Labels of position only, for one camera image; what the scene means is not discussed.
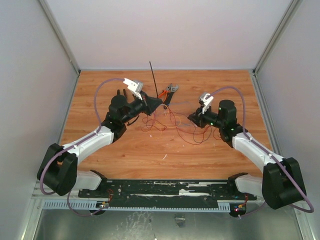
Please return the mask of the black zip tie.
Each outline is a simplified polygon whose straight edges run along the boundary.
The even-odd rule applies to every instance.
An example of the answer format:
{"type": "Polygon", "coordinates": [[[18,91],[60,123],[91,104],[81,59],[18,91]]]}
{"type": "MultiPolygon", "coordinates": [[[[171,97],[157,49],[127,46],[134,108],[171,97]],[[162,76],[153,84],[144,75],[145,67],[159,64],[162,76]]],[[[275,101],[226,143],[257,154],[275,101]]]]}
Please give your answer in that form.
{"type": "Polygon", "coordinates": [[[157,97],[157,99],[159,99],[159,93],[158,93],[157,83],[156,83],[156,79],[155,79],[155,74],[154,74],[153,66],[152,66],[152,63],[150,60],[149,60],[149,66],[150,66],[150,70],[151,70],[151,74],[152,74],[156,97],[157,97]]]}

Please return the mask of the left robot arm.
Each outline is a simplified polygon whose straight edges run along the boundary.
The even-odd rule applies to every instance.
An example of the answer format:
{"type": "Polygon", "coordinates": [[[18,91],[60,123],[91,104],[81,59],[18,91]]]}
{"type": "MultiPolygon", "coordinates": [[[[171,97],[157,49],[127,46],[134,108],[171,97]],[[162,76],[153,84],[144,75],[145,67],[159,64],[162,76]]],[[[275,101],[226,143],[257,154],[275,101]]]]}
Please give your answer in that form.
{"type": "Polygon", "coordinates": [[[91,133],[65,145],[54,143],[45,153],[37,173],[40,190],[44,195],[64,196],[73,189],[90,190],[96,197],[103,197],[108,190],[102,175],[94,170],[80,171],[79,164],[122,137],[127,126],[143,113],[150,116],[163,101],[142,92],[128,102],[124,95],[111,99],[106,117],[91,133]]]}

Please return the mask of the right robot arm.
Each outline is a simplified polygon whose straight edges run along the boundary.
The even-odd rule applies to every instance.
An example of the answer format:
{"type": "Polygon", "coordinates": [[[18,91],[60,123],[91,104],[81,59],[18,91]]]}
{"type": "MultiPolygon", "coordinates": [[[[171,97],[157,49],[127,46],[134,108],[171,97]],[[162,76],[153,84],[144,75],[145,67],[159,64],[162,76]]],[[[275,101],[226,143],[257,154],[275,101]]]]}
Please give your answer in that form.
{"type": "Polygon", "coordinates": [[[226,187],[230,198],[239,199],[244,193],[251,194],[263,198],[269,207],[276,210],[306,197],[298,161],[271,152],[253,138],[237,122],[237,109],[233,101],[220,101],[218,112],[213,112],[210,105],[202,102],[187,118],[199,128],[207,125],[217,128],[223,142],[246,156],[262,172],[262,177],[248,173],[232,176],[233,183],[226,187]]]}

